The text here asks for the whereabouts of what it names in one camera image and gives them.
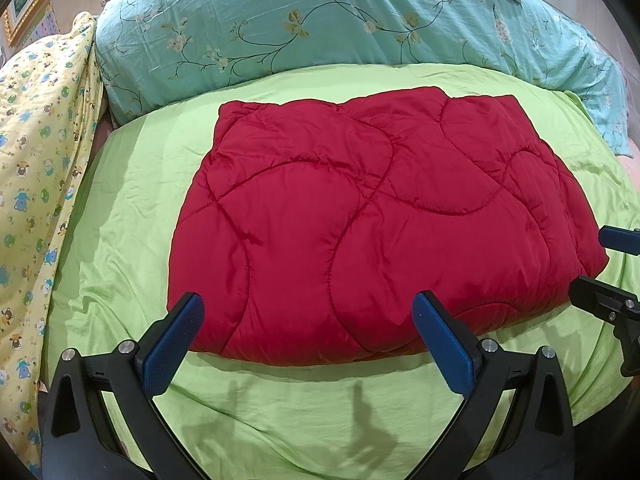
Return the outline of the red quilted puffer jacket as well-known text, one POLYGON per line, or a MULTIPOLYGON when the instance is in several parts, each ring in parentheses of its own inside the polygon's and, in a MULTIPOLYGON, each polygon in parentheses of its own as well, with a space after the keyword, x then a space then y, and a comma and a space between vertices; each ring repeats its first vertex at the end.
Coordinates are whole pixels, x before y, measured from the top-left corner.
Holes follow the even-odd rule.
POLYGON ((230 101, 172 234, 167 300, 203 299, 197 352, 340 364, 421 351, 418 292, 481 334, 607 264, 582 187, 514 96, 230 101))

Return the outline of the yellow cartoon print blanket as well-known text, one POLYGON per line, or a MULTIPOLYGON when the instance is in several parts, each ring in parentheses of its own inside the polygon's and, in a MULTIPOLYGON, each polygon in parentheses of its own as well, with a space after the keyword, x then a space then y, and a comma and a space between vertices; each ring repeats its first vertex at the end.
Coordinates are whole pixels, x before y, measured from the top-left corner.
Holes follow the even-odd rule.
POLYGON ((32 474, 48 310, 103 98, 94 36, 81 12, 1 70, 1 435, 32 474))

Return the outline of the teal floral quilt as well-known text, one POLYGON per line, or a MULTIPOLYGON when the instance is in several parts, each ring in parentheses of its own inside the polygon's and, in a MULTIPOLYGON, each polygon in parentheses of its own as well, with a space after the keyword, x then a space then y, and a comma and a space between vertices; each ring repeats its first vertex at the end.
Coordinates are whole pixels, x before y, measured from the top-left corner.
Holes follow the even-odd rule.
POLYGON ((544 0, 111 0, 96 58, 115 122, 326 64, 471 64, 569 91, 628 155, 626 82, 581 24, 544 0))

